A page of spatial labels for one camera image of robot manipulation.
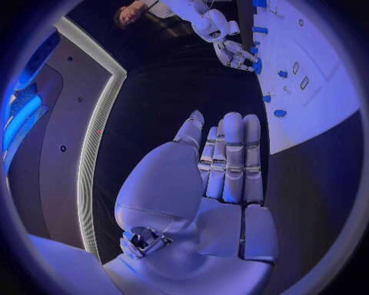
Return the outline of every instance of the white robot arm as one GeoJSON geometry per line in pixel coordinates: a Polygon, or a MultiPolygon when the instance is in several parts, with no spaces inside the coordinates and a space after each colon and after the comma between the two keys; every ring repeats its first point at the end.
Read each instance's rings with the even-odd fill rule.
{"type": "Polygon", "coordinates": [[[259,294],[269,280],[278,248],[263,204],[259,120],[225,115],[198,162],[203,124],[194,111],[119,191],[124,254],[105,270],[124,293],[259,294]]]}
{"type": "Polygon", "coordinates": [[[226,17],[216,9],[209,7],[202,0],[162,0],[183,20],[191,22],[197,35],[207,42],[212,42],[215,53],[225,66],[243,71],[261,70],[261,62],[257,57],[244,50],[241,44],[227,40],[228,35],[240,33],[237,22],[227,21],[226,17]],[[244,65],[248,59],[253,66],[244,65]]]}

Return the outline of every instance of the black floor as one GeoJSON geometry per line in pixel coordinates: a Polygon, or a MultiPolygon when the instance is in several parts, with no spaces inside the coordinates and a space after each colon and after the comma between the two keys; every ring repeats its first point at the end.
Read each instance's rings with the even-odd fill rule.
{"type": "MultiPolygon", "coordinates": [[[[257,114],[264,179],[268,170],[267,123],[256,76],[221,65],[212,45],[186,33],[181,26],[188,23],[176,18],[162,24],[175,30],[177,38],[169,38],[147,19],[126,30],[114,27],[112,15],[124,2],[87,1],[69,15],[129,72],[108,119],[95,168],[93,220],[103,263],[121,253],[122,231],[114,219],[114,204],[124,180],[145,154],[173,139],[193,110],[205,117],[204,137],[227,112],[257,114]]],[[[228,18],[237,19],[235,2],[221,5],[228,18]]]]}

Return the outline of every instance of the led light strip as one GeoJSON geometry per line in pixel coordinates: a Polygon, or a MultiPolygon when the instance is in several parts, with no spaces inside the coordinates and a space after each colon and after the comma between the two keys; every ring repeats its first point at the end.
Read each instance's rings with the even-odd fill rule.
{"type": "Polygon", "coordinates": [[[101,133],[96,133],[96,130],[104,130],[111,108],[123,82],[127,78],[127,71],[91,37],[67,18],[63,17],[55,26],[60,34],[76,44],[111,73],[111,77],[98,99],[87,127],[77,176],[77,207],[82,240],[86,251],[94,254],[101,261],[95,239],[92,215],[93,174],[101,141],[101,133]]]}

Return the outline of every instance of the white panel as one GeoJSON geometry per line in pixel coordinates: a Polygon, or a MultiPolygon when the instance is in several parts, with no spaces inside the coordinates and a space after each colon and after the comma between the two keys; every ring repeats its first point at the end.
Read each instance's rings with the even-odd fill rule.
{"type": "Polygon", "coordinates": [[[347,119],[359,108],[358,93],[336,51],[335,38],[288,1],[270,0],[258,7],[254,26],[268,29],[254,33],[260,42],[258,56],[263,70],[258,75],[266,104],[271,154],[303,143],[347,119]],[[295,63],[299,64],[293,73],[295,63]],[[286,71],[287,78],[279,71],[286,71]],[[301,83],[308,81],[304,89],[301,83]],[[287,112],[276,117],[274,111],[287,112]]]}

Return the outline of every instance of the person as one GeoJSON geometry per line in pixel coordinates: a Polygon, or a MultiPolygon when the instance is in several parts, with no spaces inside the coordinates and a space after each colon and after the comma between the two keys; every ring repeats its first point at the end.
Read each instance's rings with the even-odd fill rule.
{"type": "Polygon", "coordinates": [[[151,12],[159,18],[172,17],[175,14],[168,6],[158,0],[135,0],[129,6],[120,7],[114,15],[114,22],[120,28],[136,22],[143,13],[151,12]]]}

